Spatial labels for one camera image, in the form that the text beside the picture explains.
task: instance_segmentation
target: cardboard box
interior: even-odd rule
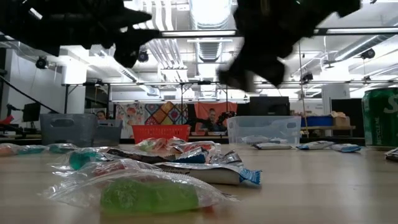
[[[345,118],[342,117],[335,117],[333,119],[333,125],[337,127],[350,127],[351,123],[349,121],[349,117],[346,116]]]

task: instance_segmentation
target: red plastic bin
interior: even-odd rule
[[[190,130],[191,126],[187,124],[132,126],[132,132],[136,144],[149,138],[172,139],[173,137],[176,137],[188,141]]]

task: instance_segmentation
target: colorful quilt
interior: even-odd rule
[[[121,138],[134,138],[132,125],[185,124],[188,121],[186,104],[117,104],[116,119],[123,120]]]

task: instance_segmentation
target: green can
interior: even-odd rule
[[[379,88],[362,98],[367,146],[398,147],[398,88]]]

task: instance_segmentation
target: clear plastic bin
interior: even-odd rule
[[[254,135],[286,139],[288,144],[298,144],[300,128],[299,116],[236,116],[227,120],[230,144],[242,144],[243,137]]]
[[[98,121],[94,137],[94,147],[118,146],[122,133],[122,120]]]
[[[94,114],[41,114],[42,144],[72,143],[92,147],[98,126]]]

